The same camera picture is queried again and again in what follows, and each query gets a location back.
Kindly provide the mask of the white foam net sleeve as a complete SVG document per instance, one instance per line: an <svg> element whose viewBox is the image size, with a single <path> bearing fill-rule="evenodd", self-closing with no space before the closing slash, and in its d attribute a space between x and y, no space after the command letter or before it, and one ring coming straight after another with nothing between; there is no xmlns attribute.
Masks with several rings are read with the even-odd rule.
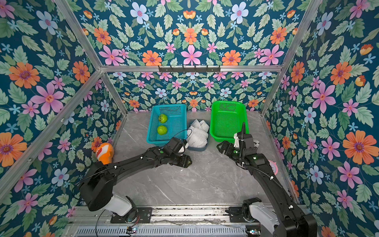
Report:
<svg viewBox="0 0 379 237"><path fill-rule="evenodd" d="M188 136L187 139L195 139L195 140L207 140L208 133L202 130L201 128L190 126L188 128Z"/></svg>

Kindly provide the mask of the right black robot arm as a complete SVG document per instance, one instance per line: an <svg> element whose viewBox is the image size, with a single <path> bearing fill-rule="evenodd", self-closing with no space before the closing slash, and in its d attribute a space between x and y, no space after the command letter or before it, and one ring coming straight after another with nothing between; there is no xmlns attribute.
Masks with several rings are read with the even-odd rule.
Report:
<svg viewBox="0 0 379 237"><path fill-rule="evenodd" d="M274 237L316 237L317 222L293 201L278 181L269 160L258 153L260 143L250 134L235 134L233 143L217 145L221 154L228 156L240 168L249 171L267 195L272 209L259 198L244 201L241 213L246 220L257 220Z"/></svg>

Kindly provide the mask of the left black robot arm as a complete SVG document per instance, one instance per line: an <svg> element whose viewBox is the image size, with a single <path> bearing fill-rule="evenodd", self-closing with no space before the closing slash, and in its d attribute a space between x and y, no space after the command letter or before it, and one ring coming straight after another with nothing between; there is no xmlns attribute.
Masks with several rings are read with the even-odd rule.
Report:
<svg viewBox="0 0 379 237"><path fill-rule="evenodd" d="M125 216L134 208L132 200L113 193L113 188L120 181L162 165L188 168L192 161L185 155L187 142L176 137L164 146L151 147L144 153L122 162L104 165L96 162L83 180L79 182L79 191L89 211L101 209Z"/></svg>

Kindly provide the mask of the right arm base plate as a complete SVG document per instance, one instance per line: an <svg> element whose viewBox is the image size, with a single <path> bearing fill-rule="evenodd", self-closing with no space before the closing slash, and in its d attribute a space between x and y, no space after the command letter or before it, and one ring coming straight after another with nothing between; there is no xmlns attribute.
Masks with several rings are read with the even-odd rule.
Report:
<svg viewBox="0 0 379 237"><path fill-rule="evenodd" d="M248 212L246 207L242 206L230 206L225 210L225 213L229 216L231 223L258 223L259 221L254 219Z"/></svg>

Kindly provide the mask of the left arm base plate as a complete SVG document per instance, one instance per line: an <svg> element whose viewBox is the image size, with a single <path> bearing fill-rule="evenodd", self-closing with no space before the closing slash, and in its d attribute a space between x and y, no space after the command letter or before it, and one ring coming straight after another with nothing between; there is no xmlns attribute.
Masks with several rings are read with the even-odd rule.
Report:
<svg viewBox="0 0 379 237"><path fill-rule="evenodd" d="M151 207L136 207L132 208L124 216L119 216L113 213L111 217L112 224L146 224L150 223L153 209Z"/></svg>

